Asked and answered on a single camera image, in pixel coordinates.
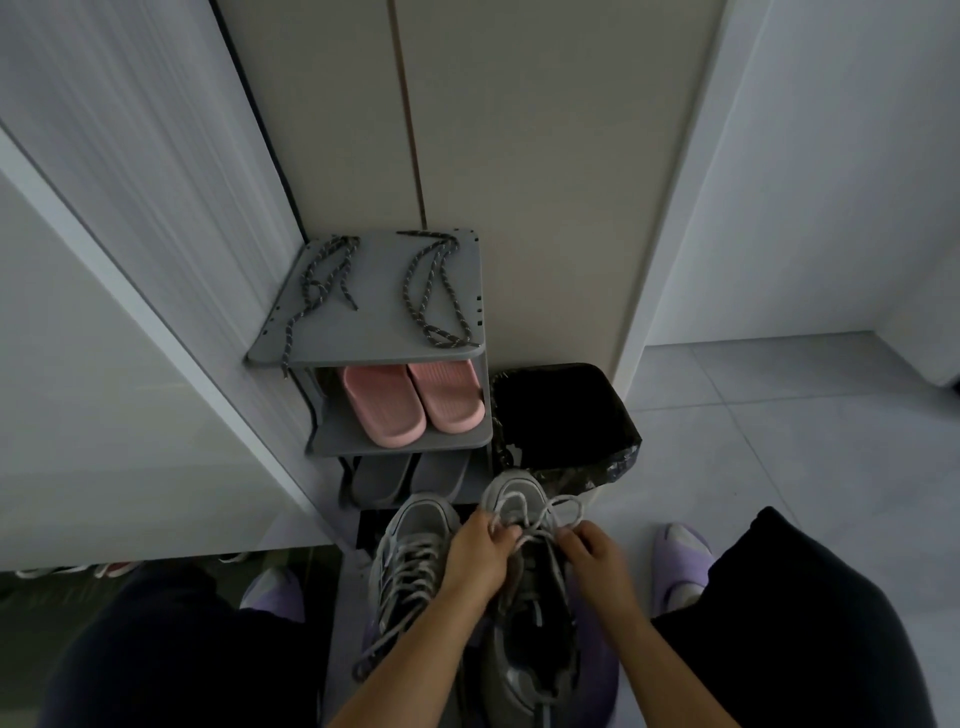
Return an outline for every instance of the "trash bin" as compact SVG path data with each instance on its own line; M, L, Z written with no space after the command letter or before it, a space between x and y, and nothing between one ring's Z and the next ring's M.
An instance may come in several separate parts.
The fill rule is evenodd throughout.
M548 496L612 483L636 462L640 435L591 364L512 369L491 381L493 470L523 468Z

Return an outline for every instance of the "pink slide sandal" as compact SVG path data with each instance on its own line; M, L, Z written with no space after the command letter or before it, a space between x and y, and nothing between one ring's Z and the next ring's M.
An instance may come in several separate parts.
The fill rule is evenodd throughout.
M402 364L340 370L353 411L370 439L382 448L403 448L426 430L417 390Z
M486 409L473 362L436 361L407 364L407 368L430 422L440 432L456 435L474 429L483 421Z

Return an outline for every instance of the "gray sneaker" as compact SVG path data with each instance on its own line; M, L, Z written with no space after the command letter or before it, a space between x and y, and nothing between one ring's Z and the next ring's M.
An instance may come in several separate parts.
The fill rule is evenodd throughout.
M576 622L554 543L554 507L566 501L577 502L578 522L579 500L549 499L537 480L520 470L499 475L480 499L480 506L494 514L494 526L523 527L482 647L481 693L491 728L563 725L576 688Z
M353 667L357 681L367 679L437 595L459 528L453 506L432 493L413 494L396 511L373 557L367 592L373 619Z

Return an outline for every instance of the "gray tile floor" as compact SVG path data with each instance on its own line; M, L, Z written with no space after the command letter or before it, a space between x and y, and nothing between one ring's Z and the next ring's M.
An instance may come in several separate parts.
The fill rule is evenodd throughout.
M941 725L960 725L960 398L849 334L651 348L627 404L643 446L589 517L645 602L658 525L687 522L719 553L772 505L888 594ZM365 598L345 563L327 718L353 691ZM622 676L614 724L643 725Z

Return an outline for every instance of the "hand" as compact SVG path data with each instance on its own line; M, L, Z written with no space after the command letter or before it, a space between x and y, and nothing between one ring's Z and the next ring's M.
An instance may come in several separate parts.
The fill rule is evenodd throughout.
M518 525L490 533L492 514L477 508L453 537L446 556L446 571L439 595L463 599L483 614L507 578L507 559L522 529Z
M627 559L600 526L583 521L573 530L561 528L557 546L569 559L581 593L608 635L624 623L642 619Z

